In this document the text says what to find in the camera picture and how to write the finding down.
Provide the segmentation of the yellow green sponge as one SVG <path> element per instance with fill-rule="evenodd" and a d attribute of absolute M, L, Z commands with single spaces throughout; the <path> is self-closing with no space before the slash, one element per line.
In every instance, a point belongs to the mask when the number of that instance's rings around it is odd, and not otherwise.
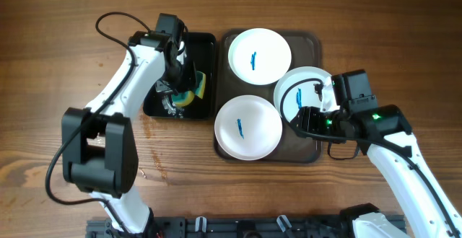
<path fill-rule="evenodd" d="M 206 87 L 206 74 L 197 71 L 196 79 L 198 80 L 198 86 L 193 90 L 188 90 L 187 92 L 182 92 L 179 94 L 173 94 L 171 96 L 174 106 L 176 107 L 185 107 L 190 105 L 195 97 L 202 99 L 205 93 Z"/>

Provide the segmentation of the white plate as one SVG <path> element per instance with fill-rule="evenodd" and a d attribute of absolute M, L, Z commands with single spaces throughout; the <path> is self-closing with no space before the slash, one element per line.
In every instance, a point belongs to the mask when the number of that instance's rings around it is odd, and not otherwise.
<path fill-rule="evenodd" d="M 218 144 L 226 154 L 243 161 L 270 155 L 282 132 L 282 119 L 276 108 L 255 95 L 241 95 L 227 101 L 214 121 Z"/>
<path fill-rule="evenodd" d="M 253 28 L 240 33 L 228 50 L 232 72 L 254 85 L 272 84 L 289 70 L 292 52 L 288 42 L 277 32 Z"/>
<path fill-rule="evenodd" d="M 313 66 L 301 66 L 288 71 L 274 88 L 274 107 L 281 113 L 283 104 L 284 116 L 291 121 L 301 107 L 321 108 L 322 101 L 315 92 L 315 85 L 326 80 L 331 75 L 323 69 Z"/>

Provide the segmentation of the white plate front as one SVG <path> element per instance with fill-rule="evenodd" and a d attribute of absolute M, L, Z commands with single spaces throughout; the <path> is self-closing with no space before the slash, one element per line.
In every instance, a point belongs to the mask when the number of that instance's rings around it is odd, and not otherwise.
<path fill-rule="evenodd" d="M 218 144 L 226 154 L 243 161 L 270 155 L 282 132 L 282 119 L 276 108 L 255 95 L 241 95 L 227 101 L 214 121 Z"/>

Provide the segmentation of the white plate back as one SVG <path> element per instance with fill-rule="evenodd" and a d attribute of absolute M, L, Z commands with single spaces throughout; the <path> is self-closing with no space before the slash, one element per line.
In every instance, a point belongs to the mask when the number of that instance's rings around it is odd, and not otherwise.
<path fill-rule="evenodd" d="M 292 52 L 288 42 L 277 32 L 253 28 L 240 33 L 228 50 L 232 72 L 254 85 L 272 84 L 289 70 Z"/>

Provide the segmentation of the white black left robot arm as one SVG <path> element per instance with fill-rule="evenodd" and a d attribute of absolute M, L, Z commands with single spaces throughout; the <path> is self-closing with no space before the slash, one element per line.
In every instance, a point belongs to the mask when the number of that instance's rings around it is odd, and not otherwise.
<path fill-rule="evenodd" d="M 151 88 L 200 95 L 188 59 L 189 32 L 136 32 L 124 45 L 126 58 L 104 90 L 84 109 L 62 118 L 63 175 L 90 201 L 104 205 L 113 229 L 127 237 L 158 237 L 152 209 L 134 187 L 139 158 L 131 124 Z"/>

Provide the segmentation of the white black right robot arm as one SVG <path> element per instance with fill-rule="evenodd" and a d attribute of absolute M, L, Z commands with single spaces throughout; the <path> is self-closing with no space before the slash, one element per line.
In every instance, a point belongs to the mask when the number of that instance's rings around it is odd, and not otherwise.
<path fill-rule="evenodd" d="M 427 166 L 417 139 L 395 105 L 322 111 L 302 107 L 288 122 L 300 137 L 354 141 L 380 171 L 416 237 L 460 237 L 461 215 Z"/>

